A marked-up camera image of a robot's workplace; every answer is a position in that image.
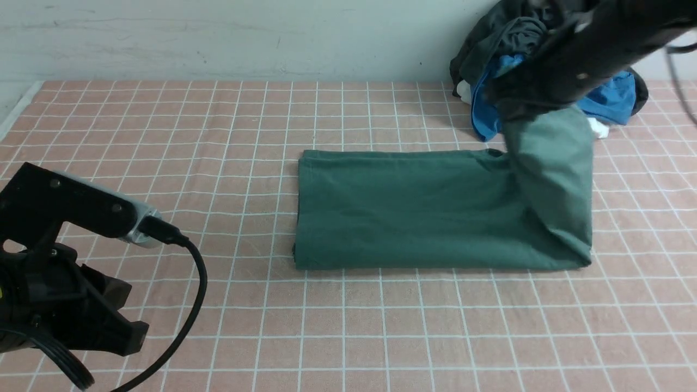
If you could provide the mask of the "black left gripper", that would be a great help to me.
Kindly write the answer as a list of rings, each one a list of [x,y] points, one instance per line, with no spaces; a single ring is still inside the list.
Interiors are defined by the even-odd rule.
[[[70,350],[136,354],[149,325],[120,314],[132,286],[76,258],[75,249],[56,244],[32,271],[35,252],[3,250],[2,323],[37,328]]]

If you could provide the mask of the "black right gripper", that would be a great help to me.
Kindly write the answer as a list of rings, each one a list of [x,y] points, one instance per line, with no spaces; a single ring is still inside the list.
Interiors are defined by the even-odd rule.
[[[694,1],[602,1],[567,17],[528,59],[488,82],[485,96],[505,121],[533,119],[575,104],[621,70],[695,29]]]

